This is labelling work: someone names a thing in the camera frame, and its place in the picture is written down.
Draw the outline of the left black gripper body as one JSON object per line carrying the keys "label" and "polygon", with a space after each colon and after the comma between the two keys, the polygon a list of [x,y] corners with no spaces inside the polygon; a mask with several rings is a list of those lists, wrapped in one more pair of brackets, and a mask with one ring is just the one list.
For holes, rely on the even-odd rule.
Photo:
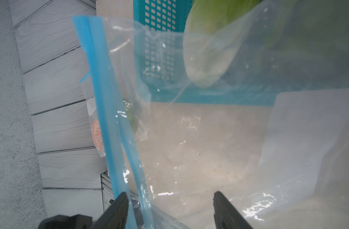
{"label": "left black gripper body", "polygon": [[88,229],[92,226],[92,217],[85,215],[56,215],[41,221],[38,229]]}

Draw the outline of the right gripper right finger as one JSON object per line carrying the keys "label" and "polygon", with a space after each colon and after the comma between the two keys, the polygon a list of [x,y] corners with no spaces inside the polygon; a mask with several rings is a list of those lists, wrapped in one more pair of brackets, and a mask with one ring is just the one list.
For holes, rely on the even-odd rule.
{"label": "right gripper right finger", "polygon": [[222,192],[214,193],[213,207],[217,229],[253,229]]}

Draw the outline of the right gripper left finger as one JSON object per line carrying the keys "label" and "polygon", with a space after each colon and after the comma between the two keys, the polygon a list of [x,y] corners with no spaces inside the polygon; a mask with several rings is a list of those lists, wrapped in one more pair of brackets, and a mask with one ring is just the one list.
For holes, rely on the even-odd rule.
{"label": "right gripper left finger", "polygon": [[121,193],[90,229],[125,229],[129,209],[126,192]]}

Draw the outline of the clear zipper bag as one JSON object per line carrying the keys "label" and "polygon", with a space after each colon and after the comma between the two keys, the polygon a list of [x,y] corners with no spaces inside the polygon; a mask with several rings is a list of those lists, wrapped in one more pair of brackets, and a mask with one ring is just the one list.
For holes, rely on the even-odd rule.
{"label": "clear zipper bag", "polygon": [[[95,120],[98,120],[97,105],[94,97],[93,84],[91,74],[88,72],[84,78],[80,80],[83,96],[86,100],[86,106],[89,116],[90,128]],[[98,151],[100,157],[105,157],[105,151]]]}
{"label": "clear zipper bag", "polygon": [[218,81],[276,92],[272,106],[146,101],[134,36],[150,30],[120,6],[73,17],[125,229],[216,229],[217,191],[253,229],[349,229],[349,1],[257,8]]}

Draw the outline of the chinese cabbage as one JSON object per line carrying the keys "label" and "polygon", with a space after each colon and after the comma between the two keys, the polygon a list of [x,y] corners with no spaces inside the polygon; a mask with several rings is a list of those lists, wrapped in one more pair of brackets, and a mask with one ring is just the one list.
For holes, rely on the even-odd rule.
{"label": "chinese cabbage", "polygon": [[189,80],[214,85],[248,37],[260,1],[193,1],[185,23],[183,57]]}

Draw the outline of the orange patterned bowl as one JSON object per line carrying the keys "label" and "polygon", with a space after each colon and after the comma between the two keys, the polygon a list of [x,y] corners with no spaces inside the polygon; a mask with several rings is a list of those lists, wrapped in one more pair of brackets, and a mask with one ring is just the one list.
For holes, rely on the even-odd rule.
{"label": "orange patterned bowl", "polygon": [[92,133],[93,143],[97,148],[97,150],[104,151],[102,133],[101,133],[101,128],[98,120],[95,120],[92,123],[91,133]]}

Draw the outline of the teal plastic basket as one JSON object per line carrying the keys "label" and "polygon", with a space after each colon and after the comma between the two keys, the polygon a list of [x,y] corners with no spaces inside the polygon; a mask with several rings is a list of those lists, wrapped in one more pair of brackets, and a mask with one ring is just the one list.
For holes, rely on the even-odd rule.
{"label": "teal plastic basket", "polygon": [[151,102],[272,106],[276,92],[230,85],[230,74],[202,89],[187,77],[182,54],[185,23],[192,1],[133,1],[133,18],[149,33],[134,36],[137,90]]}

